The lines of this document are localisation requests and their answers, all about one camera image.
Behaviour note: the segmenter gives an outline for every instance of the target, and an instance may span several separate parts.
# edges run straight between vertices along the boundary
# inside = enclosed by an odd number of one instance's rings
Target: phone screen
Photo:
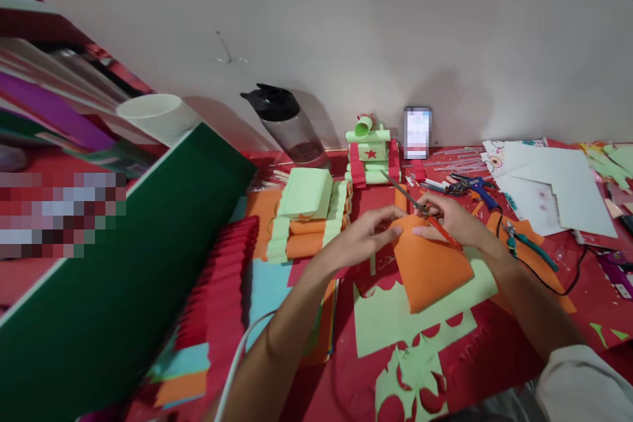
[[[431,146],[430,107],[404,108],[404,158],[428,158]]]

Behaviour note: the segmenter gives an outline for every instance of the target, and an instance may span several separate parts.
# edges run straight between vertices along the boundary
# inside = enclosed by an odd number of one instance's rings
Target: white cable
[[[277,310],[273,310],[271,312],[266,313],[264,316],[256,319],[251,325],[246,329],[244,336],[239,341],[239,345],[237,345],[237,350],[235,351],[235,356],[233,356],[233,362],[231,363],[231,369],[229,370],[229,375],[226,376],[226,382],[224,383],[224,389],[222,390],[222,396],[220,397],[220,403],[218,404],[218,410],[216,411],[216,418],[213,419],[214,422],[220,422],[222,420],[222,416],[224,415],[224,408],[226,407],[226,401],[229,398],[229,391],[231,390],[231,385],[233,384],[233,379],[235,378],[235,372],[237,371],[237,365],[239,364],[239,360],[244,352],[244,347],[246,346],[246,340],[249,338],[249,334],[257,324],[264,320],[264,318],[268,318],[270,315],[274,315],[277,313]]]

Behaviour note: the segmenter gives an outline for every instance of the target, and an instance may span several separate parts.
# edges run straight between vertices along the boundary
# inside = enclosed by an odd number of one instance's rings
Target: sleeve
[[[548,421],[633,421],[633,388],[590,347],[553,351],[536,398]]]

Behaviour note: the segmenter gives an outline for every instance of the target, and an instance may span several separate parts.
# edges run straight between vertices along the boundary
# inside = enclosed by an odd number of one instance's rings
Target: hand
[[[333,272],[363,262],[402,234],[401,226],[376,234],[378,225],[406,215],[395,205],[367,211],[331,240],[317,257]]]
[[[493,244],[493,241],[498,241],[481,221],[462,208],[454,199],[425,193],[418,203],[428,204],[429,214],[435,216],[444,229],[463,246],[481,250],[484,246]],[[446,239],[433,226],[415,227],[413,233],[426,239],[446,242]]]

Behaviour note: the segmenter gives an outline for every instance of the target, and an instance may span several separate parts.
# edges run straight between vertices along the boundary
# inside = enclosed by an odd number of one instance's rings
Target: green pliers
[[[549,265],[552,268],[552,270],[554,270],[554,272],[558,272],[558,266],[552,260],[552,258],[549,255],[547,255],[547,253],[543,249],[541,249],[540,246],[530,241],[525,234],[517,234],[516,229],[514,229],[514,226],[509,220],[508,220],[507,226],[503,223],[501,223],[501,225],[503,226],[503,230],[508,233],[508,250],[510,251],[510,254],[512,254],[512,256],[517,257],[516,256],[516,241],[518,239],[519,242],[522,242],[523,244],[528,246],[531,250],[536,252],[547,263],[547,265]]]

